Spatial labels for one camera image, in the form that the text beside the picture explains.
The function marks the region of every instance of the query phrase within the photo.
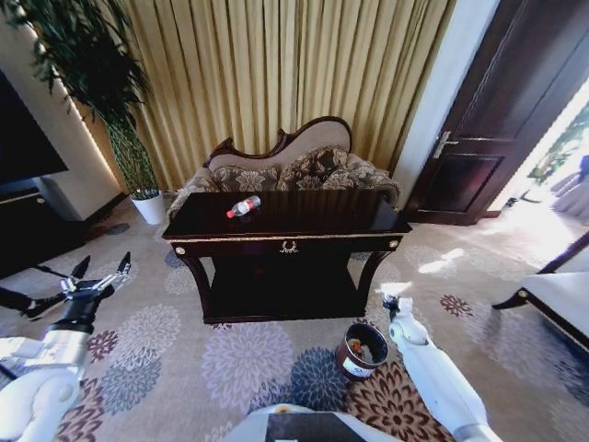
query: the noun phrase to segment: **floor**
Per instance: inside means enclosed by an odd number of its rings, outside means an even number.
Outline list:
[[[366,317],[355,320],[386,330],[379,290],[413,297],[416,316],[479,392],[499,436],[589,440],[589,356],[529,306],[490,309],[584,231],[526,203],[474,227],[417,225],[381,264]],[[397,352],[364,383],[342,378],[332,352],[354,319],[203,325],[191,275],[161,232],[125,202],[100,224],[101,236],[48,262],[67,272],[91,254],[88,275],[99,276],[127,250],[133,258],[131,280],[100,307],[84,397],[58,440],[219,441],[248,411],[280,401],[346,410],[403,440],[452,440]],[[364,260],[350,261],[356,281]],[[0,285],[34,297],[58,289],[33,270]],[[255,287],[237,288],[255,296]],[[58,317],[28,323],[1,310],[0,333],[41,336]]]

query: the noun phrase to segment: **small bucket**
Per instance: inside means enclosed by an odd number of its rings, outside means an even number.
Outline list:
[[[368,346],[373,357],[369,363],[358,357],[348,345],[351,339],[359,340],[362,345]],[[346,330],[343,340],[335,350],[336,364],[346,376],[352,380],[365,380],[370,378],[378,366],[387,360],[388,345],[383,334],[368,324],[352,324]]]

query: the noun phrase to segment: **white flower pot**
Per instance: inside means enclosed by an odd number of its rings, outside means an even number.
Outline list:
[[[164,197],[162,192],[159,191],[159,195],[155,198],[148,200],[134,200],[133,204],[137,207],[137,210],[142,215],[147,224],[159,224],[164,221],[166,217],[166,207],[164,206]]]

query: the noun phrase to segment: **chair leg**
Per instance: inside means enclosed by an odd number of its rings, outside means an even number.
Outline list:
[[[492,307],[496,310],[503,310],[506,308],[514,308],[523,306],[527,301],[527,292],[524,288],[520,288],[518,291],[514,293],[512,297],[503,301],[501,304],[495,304]]]

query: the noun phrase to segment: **potted plant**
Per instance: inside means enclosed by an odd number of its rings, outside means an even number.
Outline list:
[[[121,5],[117,0],[0,0],[0,9],[13,28],[29,26],[37,33],[35,76],[50,92],[56,80],[62,81],[68,97],[104,121],[132,201],[149,224],[163,221],[162,194],[131,112],[149,84],[129,52],[130,21]]]

